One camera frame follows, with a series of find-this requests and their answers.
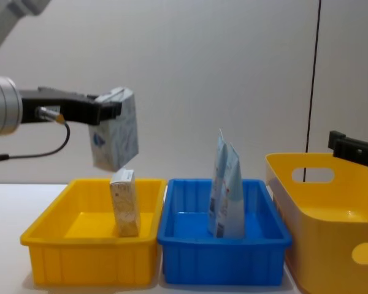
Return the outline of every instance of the yellow plastic bin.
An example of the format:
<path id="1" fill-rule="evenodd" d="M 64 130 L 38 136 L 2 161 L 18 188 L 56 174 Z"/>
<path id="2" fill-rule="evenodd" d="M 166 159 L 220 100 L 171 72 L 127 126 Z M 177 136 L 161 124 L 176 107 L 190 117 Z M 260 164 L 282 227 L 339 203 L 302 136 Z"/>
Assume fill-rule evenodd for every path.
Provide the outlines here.
<path id="1" fill-rule="evenodd" d="M 166 181 L 136 181 L 140 235 L 119 238 L 109 179 L 77 179 L 20 238 L 29 246 L 37 285 L 147 285 L 156 268 L 156 236 Z"/>
<path id="2" fill-rule="evenodd" d="M 312 294 L 368 294 L 368 167 L 332 154 L 270 154 L 267 183 L 293 236 L 285 260 Z M 297 168 L 330 168 L 328 183 L 296 182 Z"/>

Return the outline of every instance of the blue plastic bin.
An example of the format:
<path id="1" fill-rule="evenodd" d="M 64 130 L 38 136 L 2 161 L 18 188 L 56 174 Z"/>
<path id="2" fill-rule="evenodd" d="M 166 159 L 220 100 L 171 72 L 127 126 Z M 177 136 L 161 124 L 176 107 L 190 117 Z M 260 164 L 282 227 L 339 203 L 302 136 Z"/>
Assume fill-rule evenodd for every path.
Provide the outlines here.
<path id="1" fill-rule="evenodd" d="M 212 182 L 172 179 L 158 230 L 169 284 L 280 285 L 291 237 L 262 181 L 243 180 L 246 237 L 207 231 Z"/>

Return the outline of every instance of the tissue box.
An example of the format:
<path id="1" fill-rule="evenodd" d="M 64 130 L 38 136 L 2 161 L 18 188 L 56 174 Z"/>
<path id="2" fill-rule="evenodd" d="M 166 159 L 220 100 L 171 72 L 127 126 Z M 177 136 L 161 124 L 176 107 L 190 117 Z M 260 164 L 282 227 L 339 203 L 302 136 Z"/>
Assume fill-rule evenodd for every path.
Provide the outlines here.
<path id="1" fill-rule="evenodd" d="M 135 96 L 128 88 L 116 88 L 96 101 L 122 103 L 121 114 L 116 119 L 89 126 L 94 166 L 115 172 L 139 153 Z"/>
<path id="2" fill-rule="evenodd" d="M 110 181 L 113 211 L 122 237 L 139 235 L 140 216 L 133 170 L 122 168 L 112 176 Z"/>

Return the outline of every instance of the white table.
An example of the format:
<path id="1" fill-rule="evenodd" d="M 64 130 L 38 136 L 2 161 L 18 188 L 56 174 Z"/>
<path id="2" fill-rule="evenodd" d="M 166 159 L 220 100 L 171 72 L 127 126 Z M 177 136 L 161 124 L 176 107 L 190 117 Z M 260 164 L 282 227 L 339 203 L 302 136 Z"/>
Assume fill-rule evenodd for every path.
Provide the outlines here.
<path id="1" fill-rule="evenodd" d="M 144 289 L 119 287 L 49 287 L 37 288 L 33 284 L 28 248 L 20 245 L 19 237 L 38 217 L 65 185 L 0 184 L 0 294 L 64 294 L 115 292 L 164 293 L 300 293 L 286 272 L 280 287 L 221 287 L 167 285 L 161 273 L 152 286 Z"/>

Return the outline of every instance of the black cable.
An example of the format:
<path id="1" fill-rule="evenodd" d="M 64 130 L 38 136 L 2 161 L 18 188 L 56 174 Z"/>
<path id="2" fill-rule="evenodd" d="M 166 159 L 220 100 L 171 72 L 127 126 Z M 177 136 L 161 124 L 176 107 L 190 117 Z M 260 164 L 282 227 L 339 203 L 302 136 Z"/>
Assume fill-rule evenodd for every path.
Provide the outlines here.
<path id="1" fill-rule="evenodd" d="M 316 23 L 316 37 L 315 37 L 315 52 L 313 54 L 313 67 L 312 67 L 312 84 L 311 84 L 311 96 L 309 100 L 309 113 L 308 113 L 308 126 L 307 126 L 307 141 L 305 142 L 305 153 L 308 153 L 309 148 L 309 135 L 311 128 L 311 116 L 312 116 L 312 101 L 313 101 L 313 87 L 315 85 L 315 71 L 316 71 L 316 58 L 318 56 L 318 39 L 319 39 L 319 27 L 320 27 L 320 11 L 321 11 L 321 0 L 319 0 L 318 6 L 318 21 Z M 307 169 L 304 169 L 302 181 L 305 182 L 307 176 Z"/>
<path id="2" fill-rule="evenodd" d="M 44 157 L 44 156 L 49 156 L 49 155 L 52 155 L 52 154 L 56 154 L 57 152 L 59 152 L 60 150 L 62 150 L 67 145 L 67 143 L 69 141 L 69 137 L 71 135 L 71 130 L 70 130 L 69 126 L 68 126 L 68 123 L 64 122 L 63 124 L 66 127 L 66 129 L 67 129 L 66 139 L 64 140 L 63 144 L 61 144 L 55 150 L 50 151 L 50 152 L 46 152 L 46 153 L 25 154 L 25 155 L 0 154 L 0 161 L 8 160 L 8 159 L 37 158 L 37 157 Z"/>
<path id="3" fill-rule="evenodd" d="M 52 154 L 55 154 L 55 153 L 59 152 L 60 150 L 62 150 L 67 145 L 67 143 L 69 141 L 69 136 L 71 135 L 71 130 L 69 129 L 68 123 L 65 122 L 64 127 L 66 127 L 66 129 L 67 129 L 66 139 L 64 140 L 63 144 L 61 144 L 60 147 L 56 148 L 55 150 L 50 151 L 50 152 L 46 152 L 46 153 L 39 153 L 39 154 L 10 155 L 9 159 L 37 158 L 37 157 L 49 156 L 49 155 L 52 155 Z"/>

